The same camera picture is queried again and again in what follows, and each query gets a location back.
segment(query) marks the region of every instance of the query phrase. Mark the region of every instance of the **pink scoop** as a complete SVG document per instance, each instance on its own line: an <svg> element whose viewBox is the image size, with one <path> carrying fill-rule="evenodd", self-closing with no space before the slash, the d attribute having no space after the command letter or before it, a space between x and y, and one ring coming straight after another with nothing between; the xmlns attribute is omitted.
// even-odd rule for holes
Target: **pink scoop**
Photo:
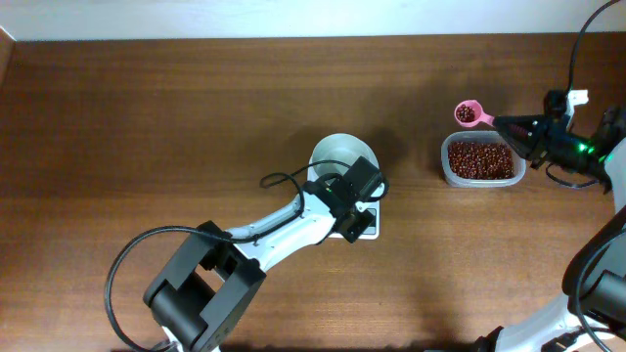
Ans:
<svg viewBox="0 0 626 352"><path fill-rule="evenodd" d="M461 107L461 105L465 105L468 108L471 108L474 112L475 118L474 121L472 122L461 122L458 118L457 118L457 110ZM484 122L486 124L488 124L489 126L493 127L493 119L494 117L490 114L485 113L485 111L483 111L482 106L480 105L480 103L478 101L475 100L470 100L470 101L464 101L461 102L460 104L457 105L457 107L454 109L454 118L457 120L457 122L459 122L459 124L463 127L466 128L470 128L470 127L474 127L475 125L478 124L478 122Z"/></svg>

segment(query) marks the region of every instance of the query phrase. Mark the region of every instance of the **plastic container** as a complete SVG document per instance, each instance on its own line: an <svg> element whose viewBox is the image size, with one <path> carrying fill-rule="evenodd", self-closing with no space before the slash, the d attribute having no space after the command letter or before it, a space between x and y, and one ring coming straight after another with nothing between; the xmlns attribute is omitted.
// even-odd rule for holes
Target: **plastic container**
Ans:
<svg viewBox="0 0 626 352"><path fill-rule="evenodd" d="M443 165L443 173L445 174L446 182L448 182L448 184L452 187L507 187L519 182L519 180L524 177L524 173L526 173L526 160L522 159L513 150L511 150L514 168L513 178L506 180L472 180L459 177L457 174L452 172L452 169L450 169L448 146L452 142L499 143L506 145L509 149L511 148L496 131L464 131L451 134L448 138L446 138L441 146L441 163Z"/></svg>

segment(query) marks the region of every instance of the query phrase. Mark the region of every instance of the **wood grain surface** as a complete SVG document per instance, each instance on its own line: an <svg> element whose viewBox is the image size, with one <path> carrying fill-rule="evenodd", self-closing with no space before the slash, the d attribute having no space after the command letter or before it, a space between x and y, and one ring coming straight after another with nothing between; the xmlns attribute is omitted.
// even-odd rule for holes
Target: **wood grain surface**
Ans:
<svg viewBox="0 0 626 352"><path fill-rule="evenodd" d="M436 347L522 321L560 293L572 256L611 217L600 188L528 170L506 189L453 189L440 148L455 105L542 110L573 35L17 43L0 94L0 349L123 350L106 273L136 234L222 228L293 197L258 179L347 132L391 189L381 235L328 240L273 268L231 335L262 348ZM574 132L626 103L626 34L585 37ZM113 295L139 343L163 338L144 289L184 235L130 254Z"/></svg>
<svg viewBox="0 0 626 352"><path fill-rule="evenodd" d="M0 27L0 88L2 88L2 82L4 82L14 44L15 42L11 36Z"/></svg>

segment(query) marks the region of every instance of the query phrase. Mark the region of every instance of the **cable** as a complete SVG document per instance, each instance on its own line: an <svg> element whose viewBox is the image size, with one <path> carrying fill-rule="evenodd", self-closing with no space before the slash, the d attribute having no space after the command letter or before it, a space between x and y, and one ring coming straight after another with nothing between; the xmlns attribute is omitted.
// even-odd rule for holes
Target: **cable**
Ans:
<svg viewBox="0 0 626 352"><path fill-rule="evenodd" d="M263 180L271 178L271 177L275 177L275 176L283 176L284 177L282 179L283 181L281 181L279 183L282 183L285 180L290 180L293 183L293 185L297 189L297 193L298 193L299 198L300 198L299 207L298 207L298 209L295 211L295 213L292 216L290 216L288 219L280 222L279 224L276 224L271 229L265 230L265 231L263 231L261 233L258 233L258 234L255 234L255 235L252 235L250 237L245 238L245 240L249 240L247 242L257 242L258 240L268 236L269 234L273 233L274 231L282 228L283 226L287 225L291 221L295 220L298 216L302 215L302 213L304 212L304 191L302 191L302 188L300 187L300 185L297 183L297 181L290 174L286 174L285 172L273 172L273 173L263 177L261 179L261 181L259 181L259 187L261 187L263 189L268 189L268 188L270 188L272 186L275 186L273 184L270 184L269 186L268 185L263 185Z"/></svg>
<svg viewBox="0 0 626 352"><path fill-rule="evenodd" d="M612 237L605 240L604 243L601 244L596 249L596 251L589 257L589 260L587 260L587 263L585 263L583 270L580 271L580 274L578 275L578 278L576 279L576 287L574 290L574 297L573 297L574 311L576 313L576 317L578 317L578 320L580 321L580 324L582 325L583 330L591 337L592 340L594 340L594 342L596 342L598 347L600 347L600 349L602 349L603 352L610 352L610 349L608 348L608 346L604 344L604 342L602 342L598 338L598 336L596 335L594 330L591 328L589 323L587 323L587 319L583 315L583 310L582 310L582 307L580 306L580 290L582 289L583 281L585 279L585 273L587 273L587 270L589 270L589 267L591 266L591 264L594 263L596 258L601 253L603 253L613 242L624 237L625 234L626 234L626 229L622 229L621 231L617 232Z"/></svg>
<svg viewBox="0 0 626 352"><path fill-rule="evenodd" d="M571 182L563 181L563 180L561 180L560 178L558 178L557 176L553 175L550 172L550 168L553 165L555 165L553 162L548 164L548 167L546 167L546 175L548 175L548 177L551 180L555 181L556 183L560 184L561 186L567 187L568 189L581 190L581 189L587 188L589 186L593 186L593 185L595 185L595 184L600 182L598 180L591 180L591 181L587 181L587 182L582 183L582 184L574 184L574 183L571 183Z"/></svg>
<svg viewBox="0 0 626 352"><path fill-rule="evenodd" d="M327 174L320 176L320 178L318 178L318 181L328 182L334 179L338 179L340 177L341 177L340 173L331 172L331 173L327 173Z"/></svg>
<svg viewBox="0 0 626 352"><path fill-rule="evenodd" d="M308 164L308 165L306 165L306 166L300 167L299 169L297 169L297 170L293 171L293 172L290 174L290 176L291 176L291 177L295 177L295 176L299 175L302 171L307 170L309 167L313 167L313 166L317 166L317 165L320 165L320 164L325 164L325 163L334 163L334 164L341 165L341 166L346 167L346 168L350 168L350 165L348 165L347 163L345 163L345 162L343 162L343 161L338 161L338 160L321 160L321 161L315 161L315 162L312 162L312 163L310 163L310 164ZM269 174L269 175L267 175L267 176L263 177L263 178L261 179L260 183L259 183L259 186L260 186L261 188L268 189L268 188L270 188L270 187L274 187L274 186L276 186L276 185L282 184L283 182L285 182L285 181L287 181L287 180L288 180L288 178L287 178L287 177L284 177L284 178L282 178L282 179L280 179L280 180L277 180L277 181L274 181L274 182L272 182L272 183L270 183L270 184L265 185L265 184L264 184L264 182L265 182L268 178L271 178L271 177L273 177L273 176L275 176L275 175L274 175L274 174Z"/></svg>
<svg viewBox="0 0 626 352"><path fill-rule="evenodd" d="M604 332L604 333L611 333L611 334L614 334L614 333L613 333L613 331L611 331L610 329L607 329L607 328L594 328L594 327L591 327L591 331L593 331L593 332ZM574 333L574 336L575 336L575 337L580 337L580 336L582 336L582 335L584 335L584 334L586 334L586 333L587 333L587 332L586 332L583 328L580 328L580 330L577 330L577 331Z"/></svg>
<svg viewBox="0 0 626 352"><path fill-rule="evenodd" d="M580 39L582 39L582 37L585 34L585 31L587 30L587 27L589 26L589 24L591 24L591 22L602 11L604 11L609 6L614 5L614 4L616 4L616 3L620 2L620 1L621 0L611 0L611 1L607 2L607 3L605 3L604 5L602 5L599 9L597 9L589 17L589 19L583 25L582 29L580 29L580 32L578 33L578 37L576 38L576 43L574 44L574 47L571 50L571 58L569 59L569 82L567 83L567 89L565 90L565 96L567 96L569 94L569 92L571 91L571 89L574 86L574 65L576 64L576 55L578 54L578 48L580 47Z"/></svg>
<svg viewBox="0 0 626 352"><path fill-rule="evenodd" d="M382 191L382 194L378 197L369 197L368 202L379 201L387 195L387 192L389 192L389 181L386 177L382 177L382 184L384 185L384 190Z"/></svg>
<svg viewBox="0 0 626 352"><path fill-rule="evenodd" d="M159 343L157 343L156 345L153 346L153 348L151 348L151 351L155 351L159 348L167 348L167 351L171 351L171 352L175 352L175 350L173 350L173 348L175 348L176 346L178 346L178 343L173 343L169 340L163 340Z"/></svg>

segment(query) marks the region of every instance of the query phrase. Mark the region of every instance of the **red bean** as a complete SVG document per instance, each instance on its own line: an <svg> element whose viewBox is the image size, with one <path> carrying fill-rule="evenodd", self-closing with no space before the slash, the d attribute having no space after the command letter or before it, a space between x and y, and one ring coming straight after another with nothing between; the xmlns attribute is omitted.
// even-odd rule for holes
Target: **red bean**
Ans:
<svg viewBox="0 0 626 352"><path fill-rule="evenodd" d="M503 180L514 177L511 150L503 144L453 142L448 146L452 172L473 180Z"/></svg>
<svg viewBox="0 0 626 352"><path fill-rule="evenodd" d="M470 107L467 107L465 104L461 104L461 106L455 111L455 115L461 122L472 122L476 119L476 113Z"/></svg>

